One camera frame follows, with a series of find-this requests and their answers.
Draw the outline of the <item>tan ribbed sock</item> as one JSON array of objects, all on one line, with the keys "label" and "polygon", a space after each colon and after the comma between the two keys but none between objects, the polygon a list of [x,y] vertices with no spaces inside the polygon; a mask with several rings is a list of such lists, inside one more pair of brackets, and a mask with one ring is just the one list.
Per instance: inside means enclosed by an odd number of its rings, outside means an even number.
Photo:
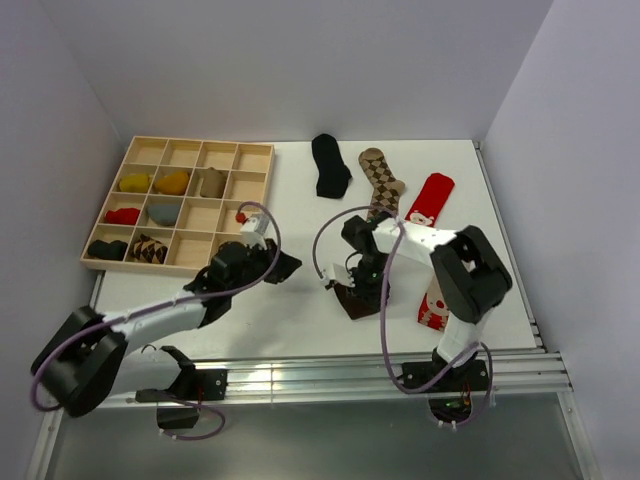
[{"label": "tan ribbed sock", "polygon": [[226,186],[226,175],[209,167],[202,172],[202,184],[200,187],[200,196],[203,198],[221,198],[224,194]]}]

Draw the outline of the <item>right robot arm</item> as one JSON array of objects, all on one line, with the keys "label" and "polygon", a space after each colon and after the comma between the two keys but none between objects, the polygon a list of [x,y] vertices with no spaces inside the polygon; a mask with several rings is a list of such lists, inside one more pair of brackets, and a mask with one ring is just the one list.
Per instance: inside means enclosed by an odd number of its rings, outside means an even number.
[{"label": "right robot arm", "polygon": [[468,374],[486,317],[511,290],[503,262],[476,226],[440,230],[396,220],[381,213],[366,221],[354,216],[344,223],[342,238],[361,256],[349,271],[350,284],[334,285],[338,300],[353,320],[377,314],[390,285],[384,271],[391,253],[433,269],[449,308],[443,337],[433,353],[435,383],[452,390]]}]

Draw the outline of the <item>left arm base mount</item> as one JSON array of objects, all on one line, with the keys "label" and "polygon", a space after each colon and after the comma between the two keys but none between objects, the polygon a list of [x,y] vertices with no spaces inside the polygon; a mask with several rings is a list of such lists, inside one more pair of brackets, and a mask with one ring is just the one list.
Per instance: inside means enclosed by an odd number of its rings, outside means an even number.
[{"label": "left arm base mount", "polygon": [[[135,402],[157,404],[156,423],[162,434],[182,441],[204,440],[218,435],[225,427],[225,415],[210,403],[225,399],[227,380],[226,369],[194,369],[182,372],[167,389],[137,391]],[[205,416],[217,418],[215,429],[188,434]]]}]

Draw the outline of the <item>dark brown striped sock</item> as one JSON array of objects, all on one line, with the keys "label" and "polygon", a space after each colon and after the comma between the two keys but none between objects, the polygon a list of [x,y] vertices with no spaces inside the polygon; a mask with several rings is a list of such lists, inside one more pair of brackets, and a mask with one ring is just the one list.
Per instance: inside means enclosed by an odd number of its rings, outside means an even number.
[{"label": "dark brown striped sock", "polygon": [[346,287],[335,284],[333,291],[347,316],[355,321],[380,312],[382,288]]}]

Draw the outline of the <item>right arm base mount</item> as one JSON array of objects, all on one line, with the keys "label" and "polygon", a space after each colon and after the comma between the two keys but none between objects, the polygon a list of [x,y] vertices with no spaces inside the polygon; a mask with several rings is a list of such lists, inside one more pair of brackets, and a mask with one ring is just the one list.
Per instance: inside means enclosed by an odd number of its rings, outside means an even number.
[{"label": "right arm base mount", "polygon": [[451,368],[434,381],[444,368],[445,363],[435,358],[404,362],[395,380],[413,394],[430,384],[423,393],[428,395],[431,416],[440,428],[447,426],[455,430],[493,405],[493,364],[473,354],[462,366]]}]

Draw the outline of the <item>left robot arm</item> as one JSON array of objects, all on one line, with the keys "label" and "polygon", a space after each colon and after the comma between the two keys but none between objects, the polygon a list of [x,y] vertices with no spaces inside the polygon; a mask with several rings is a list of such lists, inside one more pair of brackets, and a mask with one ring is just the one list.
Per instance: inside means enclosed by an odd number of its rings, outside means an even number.
[{"label": "left robot arm", "polygon": [[36,357],[33,387],[43,387],[74,418],[106,398],[138,391],[149,401],[194,400],[203,387],[194,362],[178,348],[151,353],[141,369],[126,357],[174,333],[204,328],[225,315],[235,295],[261,283],[277,285],[302,265],[274,240],[264,247],[226,242],[173,298],[131,313],[72,312]]}]

